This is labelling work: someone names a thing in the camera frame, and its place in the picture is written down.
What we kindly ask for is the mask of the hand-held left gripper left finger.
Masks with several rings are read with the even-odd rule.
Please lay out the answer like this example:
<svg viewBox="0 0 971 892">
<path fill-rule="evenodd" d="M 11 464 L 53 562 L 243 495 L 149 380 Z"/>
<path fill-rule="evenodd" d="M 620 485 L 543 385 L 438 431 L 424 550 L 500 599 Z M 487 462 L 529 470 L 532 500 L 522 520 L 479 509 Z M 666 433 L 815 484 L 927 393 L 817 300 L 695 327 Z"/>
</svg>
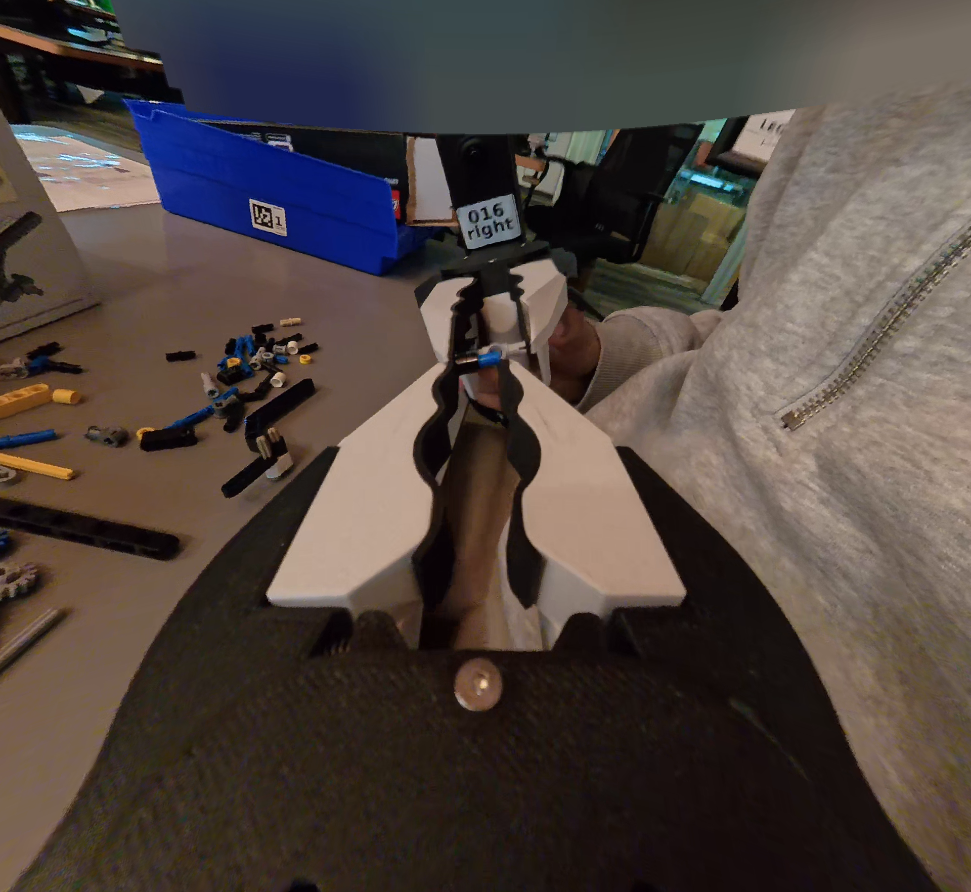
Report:
<svg viewBox="0 0 971 892">
<path fill-rule="evenodd" d="M 270 604 L 358 615 L 442 603 L 455 564 L 442 482 L 465 409 L 458 385 L 436 365 L 340 442 Z"/>
</svg>

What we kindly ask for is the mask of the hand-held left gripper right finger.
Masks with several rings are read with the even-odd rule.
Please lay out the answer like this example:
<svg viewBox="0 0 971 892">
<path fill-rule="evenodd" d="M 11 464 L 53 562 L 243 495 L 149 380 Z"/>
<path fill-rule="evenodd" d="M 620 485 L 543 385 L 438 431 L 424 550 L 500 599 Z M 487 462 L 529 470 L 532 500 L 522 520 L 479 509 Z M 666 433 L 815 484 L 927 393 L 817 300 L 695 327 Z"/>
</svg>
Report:
<svg viewBox="0 0 971 892">
<path fill-rule="evenodd" d="M 518 478 L 500 560 L 512 648 L 551 649 L 576 615 L 680 606 L 686 586 L 612 439 L 520 364 L 497 376 Z"/>
</svg>

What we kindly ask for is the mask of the angled black lego beam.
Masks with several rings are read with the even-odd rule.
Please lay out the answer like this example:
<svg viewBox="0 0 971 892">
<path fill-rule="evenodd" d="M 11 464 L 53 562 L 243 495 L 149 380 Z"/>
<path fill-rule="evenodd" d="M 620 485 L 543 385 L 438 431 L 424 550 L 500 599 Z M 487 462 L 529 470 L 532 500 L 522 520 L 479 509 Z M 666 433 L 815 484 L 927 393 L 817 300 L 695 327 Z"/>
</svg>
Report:
<svg viewBox="0 0 971 892">
<path fill-rule="evenodd" d="M 243 426 L 248 449 L 253 453 L 258 453 L 257 439 L 266 435 L 280 420 L 314 396 L 316 391 L 314 381 L 307 377 L 291 387 L 284 388 L 276 397 L 254 412 L 249 413 Z"/>
</svg>

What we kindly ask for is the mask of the long black lego beam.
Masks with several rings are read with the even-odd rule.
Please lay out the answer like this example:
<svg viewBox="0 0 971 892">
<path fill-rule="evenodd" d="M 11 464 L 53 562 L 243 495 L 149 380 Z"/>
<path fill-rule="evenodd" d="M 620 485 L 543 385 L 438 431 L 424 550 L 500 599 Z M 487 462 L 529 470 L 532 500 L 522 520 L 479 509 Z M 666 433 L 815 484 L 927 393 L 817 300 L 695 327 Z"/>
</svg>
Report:
<svg viewBox="0 0 971 892">
<path fill-rule="evenodd" d="M 174 559 L 182 548 L 180 539 L 174 534 L 17 499 L 1 499 L 1 526 L 36 537 L 157 561 Z"/>
</svg>

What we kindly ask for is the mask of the yellow lego axle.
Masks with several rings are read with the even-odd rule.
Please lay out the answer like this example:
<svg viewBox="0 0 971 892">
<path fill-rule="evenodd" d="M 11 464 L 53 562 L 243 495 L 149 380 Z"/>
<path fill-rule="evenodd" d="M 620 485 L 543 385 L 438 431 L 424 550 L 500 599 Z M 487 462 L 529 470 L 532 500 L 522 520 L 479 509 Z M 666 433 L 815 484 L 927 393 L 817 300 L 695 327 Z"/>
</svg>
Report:
<svg viewBox="0 0 971 892">
<path fill-rule="evenodd" d="M 70 481 L 78 476 L 78 472 L 70 468 L 7 453 L 1 453 L 1 467 L 18 473 L 37 474 L 60 481 Z"/>
</svg>

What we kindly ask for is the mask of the grey lego axle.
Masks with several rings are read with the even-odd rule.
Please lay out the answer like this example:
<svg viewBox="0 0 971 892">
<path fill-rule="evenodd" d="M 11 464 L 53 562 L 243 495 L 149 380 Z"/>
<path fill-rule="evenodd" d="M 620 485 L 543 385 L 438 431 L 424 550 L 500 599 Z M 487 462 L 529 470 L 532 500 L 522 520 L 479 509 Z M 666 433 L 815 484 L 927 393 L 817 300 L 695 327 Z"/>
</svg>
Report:
<svg viewBox="0 0 971 892">
<path fill-rule="evenodd" d="M 68 607 L 50 608 L 31 620 L 24 628 L 1 644 L 1 674 L 15 665 L 32 647 L 69 618 Z"/>
</svg>

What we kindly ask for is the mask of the yellow lego beam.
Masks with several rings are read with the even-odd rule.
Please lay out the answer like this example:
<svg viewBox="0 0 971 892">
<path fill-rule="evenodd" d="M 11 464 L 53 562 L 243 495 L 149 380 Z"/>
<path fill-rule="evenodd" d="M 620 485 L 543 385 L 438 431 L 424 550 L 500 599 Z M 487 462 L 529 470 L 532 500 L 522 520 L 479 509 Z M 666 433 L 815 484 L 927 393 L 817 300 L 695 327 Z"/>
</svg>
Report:
<svg viewBox="0 0 971 892">
<path fill-rule="evenodd" d="M 0 397 L 1 420 L 50 403 L 52 398 L 52 389 L 42 383 L 31 384 L 3 393 Z"/>
</svg>

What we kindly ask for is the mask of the black grey lego subassembly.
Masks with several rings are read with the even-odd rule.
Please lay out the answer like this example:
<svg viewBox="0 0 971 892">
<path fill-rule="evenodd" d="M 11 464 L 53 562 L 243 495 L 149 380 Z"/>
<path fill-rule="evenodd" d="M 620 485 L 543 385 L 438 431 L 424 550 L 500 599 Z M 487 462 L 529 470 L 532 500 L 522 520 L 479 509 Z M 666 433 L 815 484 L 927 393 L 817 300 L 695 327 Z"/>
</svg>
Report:
<svg viewBox="0 0 971 892">
<path fill-rule="evenodd" d="M 18 357 L 1 365 L 1 379 L 25 379 L 46 374 L 77 376 L 85 372 L 84 367 L 56 359 L 63 347 L 56 341 L 35 347 L 23 357 Z"/>
</svg>

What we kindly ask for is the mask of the person's right hand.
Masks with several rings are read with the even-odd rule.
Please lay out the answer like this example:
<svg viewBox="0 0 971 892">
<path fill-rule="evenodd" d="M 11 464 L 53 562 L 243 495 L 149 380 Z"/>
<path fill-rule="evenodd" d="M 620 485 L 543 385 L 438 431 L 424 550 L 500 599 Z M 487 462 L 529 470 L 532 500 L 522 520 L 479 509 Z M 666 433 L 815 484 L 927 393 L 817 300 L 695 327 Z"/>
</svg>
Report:
<svg viewBox="0 0 971 892">
<path fill-rule="evenodd" d="M 585 397 L 600 358 L 601 343 L 595 324 L 569 304 L 548 342 L 550 388 L 576 406 Z"/>
</svg>

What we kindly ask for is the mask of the black office chair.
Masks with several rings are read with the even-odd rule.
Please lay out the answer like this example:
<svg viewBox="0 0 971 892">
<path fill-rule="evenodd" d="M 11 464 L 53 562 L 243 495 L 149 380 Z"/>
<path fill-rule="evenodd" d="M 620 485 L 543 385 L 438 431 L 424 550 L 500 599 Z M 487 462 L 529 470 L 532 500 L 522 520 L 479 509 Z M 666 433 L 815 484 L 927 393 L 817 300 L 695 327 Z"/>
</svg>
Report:
<svg viewBox="0 0 971 892">
<path fill-rule="evenodd" d="M 596 165 L 553 157 L 562 166 L 552 206 L 527 204 L 527 228 L 541 242 L 574 256 L 579 273 L 603 260 L 640 259 L 653 220 L 695 148 L 704 123 L 618 130 Z"/>
</svg>

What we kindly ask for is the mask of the stacked cardboard boxes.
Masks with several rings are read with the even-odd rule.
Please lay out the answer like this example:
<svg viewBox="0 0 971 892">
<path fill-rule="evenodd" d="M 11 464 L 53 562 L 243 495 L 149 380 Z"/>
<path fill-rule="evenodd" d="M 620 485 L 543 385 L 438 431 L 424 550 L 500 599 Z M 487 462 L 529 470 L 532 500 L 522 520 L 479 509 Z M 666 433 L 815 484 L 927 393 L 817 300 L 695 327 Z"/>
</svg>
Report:
<svg viewBox="0 0 971 892">
<path fill-rule="evenodd" d="M 721 267 L 746 215 L 745 206 L 703 191 L 687 190 L 663 203 L 639 262 L 680 278 L 709 284 Z"/>
</svg>

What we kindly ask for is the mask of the blue storage bin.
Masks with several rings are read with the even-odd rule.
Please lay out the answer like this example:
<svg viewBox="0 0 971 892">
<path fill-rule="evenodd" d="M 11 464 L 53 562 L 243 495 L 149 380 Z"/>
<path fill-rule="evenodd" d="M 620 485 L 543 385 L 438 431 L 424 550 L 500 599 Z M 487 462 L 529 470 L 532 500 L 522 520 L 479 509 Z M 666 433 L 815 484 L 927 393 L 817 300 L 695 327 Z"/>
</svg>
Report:
<svg viewBox="0 0 971 892">
<path fill-rule="evenodd" d="M 170 213 L 376 277 L 446 233 L 399 222 L 378 177 L 197 122 L 183 105 L 125 104 Z"/>
</svg>

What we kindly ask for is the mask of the printed paper sheet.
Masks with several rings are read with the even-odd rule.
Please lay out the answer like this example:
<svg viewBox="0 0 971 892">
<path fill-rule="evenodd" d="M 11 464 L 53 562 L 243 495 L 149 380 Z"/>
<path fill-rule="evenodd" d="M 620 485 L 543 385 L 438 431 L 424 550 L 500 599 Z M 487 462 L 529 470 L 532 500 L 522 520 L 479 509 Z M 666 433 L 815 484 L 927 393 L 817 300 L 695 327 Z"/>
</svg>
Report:
<svg viewBox="0 0 971 892">
<path fill-rule="evenodd" d="M 146 163 L 51 127 L 15 125 L 13 132 L 59 213 L 161 202 Z"/>
</svg>

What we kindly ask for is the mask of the grey instruction booklet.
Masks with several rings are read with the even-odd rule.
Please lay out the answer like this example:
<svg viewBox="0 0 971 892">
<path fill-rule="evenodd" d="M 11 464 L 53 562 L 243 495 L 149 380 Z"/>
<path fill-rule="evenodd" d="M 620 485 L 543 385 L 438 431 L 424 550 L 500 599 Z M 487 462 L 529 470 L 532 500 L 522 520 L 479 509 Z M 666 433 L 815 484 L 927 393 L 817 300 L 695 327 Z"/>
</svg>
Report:
<svg viewBox="0 0 971 892">
<path fill-rule="evenodd" d="M 1 340 L 97 303 L 76 244 L 2 117 Z"/>
</svg>

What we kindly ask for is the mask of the background desk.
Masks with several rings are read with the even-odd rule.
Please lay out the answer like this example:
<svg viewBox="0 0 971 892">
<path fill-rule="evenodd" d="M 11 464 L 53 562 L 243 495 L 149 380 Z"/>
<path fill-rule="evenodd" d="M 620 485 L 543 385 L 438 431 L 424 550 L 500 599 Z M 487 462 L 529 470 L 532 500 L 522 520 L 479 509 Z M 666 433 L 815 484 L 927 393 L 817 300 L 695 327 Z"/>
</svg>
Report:
<svg viewBox="0 0 971 892">
<path fill-rule="evenodd" d="M 126 47 L 97 47 L 74 39 L 61 39 L 1 26 L 1 109 L 11 124 L 31 122 L 28 105 L 10 64 L 10 57 L 41 59 L 55 79 L 75 85 L 152 101 L 180 102 L 182 93 L 170 86 L 162 60 L 151 53 Z"/>
</svg>

